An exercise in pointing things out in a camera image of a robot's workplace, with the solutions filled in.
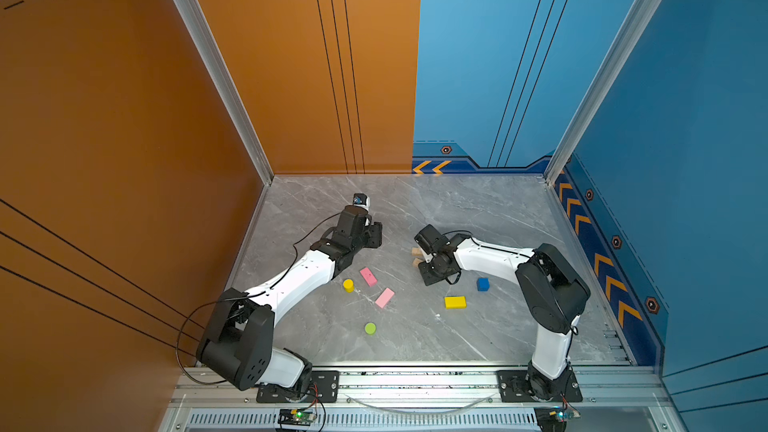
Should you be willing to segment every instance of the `blue cube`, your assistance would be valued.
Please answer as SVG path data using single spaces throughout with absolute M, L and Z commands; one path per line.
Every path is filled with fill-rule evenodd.
M 490 289 L 490 288 L 491 288 L 491 283 L 490 283 L 490 282 L 488 282 L 488 279 L 487 279 L 487 278 L 485 278 L 485 277 L 480 277 L 480 278 L 478 279 L 478 290 L 479 290 L 480 292 L 485 292 L 485 291 L 487 291 L 487 290 L 488 290 L 488 289 Z

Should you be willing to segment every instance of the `orange chevron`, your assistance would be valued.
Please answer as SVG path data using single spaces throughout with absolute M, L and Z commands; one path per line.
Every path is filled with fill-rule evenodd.
M 630 314 L 637 317 L 639 320 L 643 320 L 643 318 L 640 316 L 640 312 L 634 310 L 629 305 L 623 303 L 622 301 L 619 301 L 619 325 L 621 328 L 624 328 L 624 312 L 629 312 Z
M 439 165 L 439 166 L 437 166 L 436 168 L 433 168 L 433 169 L 432 169 L 432 171 L 433 171 L 435 174 L 442 174 L 443 172 L 442 172 L 442 170 L 440 170 L 440 169 L 441 169 L 441 168 L 443 168 L 443 167 L 445 167 L 445 166 L 446 166 L 447 164 L 449 164 L 449 163 L 451 163 L 451 161 L 450 161 L 450 160 L 446 160 L 445 162 L 443 162 L 442 164 L 440 164 L 440 165 Z
M 564 188 L 573 188 L 573 186 L 571 184 L 569 184 L 569 183 L 566 183 L 566 182 L 562 182 L 562 184 L 560 184 L 560 202 L 563 201 L 563 189 Z
M 571 218 L 571 206 L 580 206 L 581 202 L 575 198 L 570 198 L 565 201 L 565 203 L 568 204 L 568 209 L 565 212 L 565 215 L 568 216 L 568 218 Z
M 579 214 L 576 214 L 576 225 L 574 226 L 574 228 L 576 229 L 576 235 L 578 235 L 578 225 L 580 222 L 586 222 L 587 224 L 592 223 L 589 217 L 580 216 Z
M 627 291 L 627 286 L 619 282 L 613 277 L 610 277 L 608 275 L 605 276 L 605 297 L 608 298 L 608 301 L 610 302 L 610 286 L 615 285 L 616 287 L 619 287 L 624 292 Z
M 431 160 L 425 160 L 424 162 L 418 164 L 418 166 L 416 168 L 414 168 L 413 171 L 416 172 L 417 174 L 423 174 L 424 172 L 422 172 L 422 167 L 426 166 L 430 162 L 431 162 Z
M 614 267 L 613 261 L 610 260 L 608 257 L 606 257 L 605 255 L 595 254 L 594 255 L 594 274 L 597 275 L 598 277 L 600 277 L 600 272 L 598 271 L 598 269 L 600 268 L 600 262 L 602 262 L 603 264 L 608 264 L 611 267 Z

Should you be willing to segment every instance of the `gray marble surface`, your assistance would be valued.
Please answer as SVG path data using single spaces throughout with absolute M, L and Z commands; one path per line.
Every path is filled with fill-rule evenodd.
M 574 265 L 581 253 L 563 240 L 543 179 L 535 176 L 278 176 L 269 189 L 244 260 L 234 278 L 239 290 L 258 285 L 291 264 L 291 244 L 320 220 L 349 204 L 355 192 L 371 199 L 371 214 L 383 222 L 383 244 L 363 249 L 350 268 L 312 292 L 276 326 L 274 346 L 313 363 L 339 360 L 503 360 L 526 364 L 534 351 L 536 323 L 518 286 L 490 277 L 478 292 L 480 274 L 467 271 L 456 285 L 425 286 L 412 266 L 413 236 L 426 224 L 441 232 L 467 229 L 484 241 L 513 247 L 543 242 L 560 248 Z M 335 219 L 301 243 L 299 254 Z M 359 270 L 379 280 L 369 287 Z M 351 278 L 355 291 L 342 282 Z M 394 298 L 374 304 L 389 287 Z M 465 295 L 467 308 L 446 310 L 443 298 Z M 615 364 L 604 331 L 611 321 L 592 293 L 571 347 L 574 363 Z M 377 326 L 369 336 L 367 322 Z

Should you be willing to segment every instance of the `yellow block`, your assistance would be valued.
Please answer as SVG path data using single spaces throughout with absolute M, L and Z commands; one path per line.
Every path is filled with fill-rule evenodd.
M 466 308 L 467 299 L 465 296 L 461 297 L 446 297 L 446 308 Z

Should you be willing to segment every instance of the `blue wall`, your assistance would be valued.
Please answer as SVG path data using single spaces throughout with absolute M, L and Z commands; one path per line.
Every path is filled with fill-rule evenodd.
M 768 407 L 766 4 L 663 0 L 576 149 L 667 308 L 692 432 Z
M 531 28 L 538 1 L 422 0 L 415 141 L 457 143 L 482 167 L 554 150 L 633 0 L 542 0 Z

